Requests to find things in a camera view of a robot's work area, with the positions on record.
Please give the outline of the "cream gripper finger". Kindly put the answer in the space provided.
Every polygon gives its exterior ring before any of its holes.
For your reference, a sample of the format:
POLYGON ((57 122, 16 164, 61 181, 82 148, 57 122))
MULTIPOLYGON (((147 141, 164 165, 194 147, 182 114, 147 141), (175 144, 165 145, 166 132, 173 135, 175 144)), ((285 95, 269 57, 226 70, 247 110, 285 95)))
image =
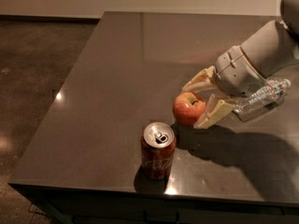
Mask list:
POLYGON ((181 91, 200 92, 216 90, 217 85, 214 80, 214 73, 215 67, 213 65, 201 70, 182 87, 181 91))
POLYGON ((236 100, 230 96, 211 94, 204 113, 193 124, 194 129, 208 129, 230 114, 236 106, 236 100))

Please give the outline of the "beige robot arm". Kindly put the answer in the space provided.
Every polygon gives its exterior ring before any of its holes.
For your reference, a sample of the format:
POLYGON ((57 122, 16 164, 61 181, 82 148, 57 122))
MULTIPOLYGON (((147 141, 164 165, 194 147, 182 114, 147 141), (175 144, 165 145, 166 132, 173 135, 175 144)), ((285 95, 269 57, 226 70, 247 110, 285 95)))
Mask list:
POLYGON ((218 90, 193 123, 207 129, 234 112, 244 116, 283 97, 291 82, 272 77, 299 62, 299 0, 281 0, 281 21, 270 21, 238 46, 225 51, 215 64, 196 74, 184 91, 218 90))

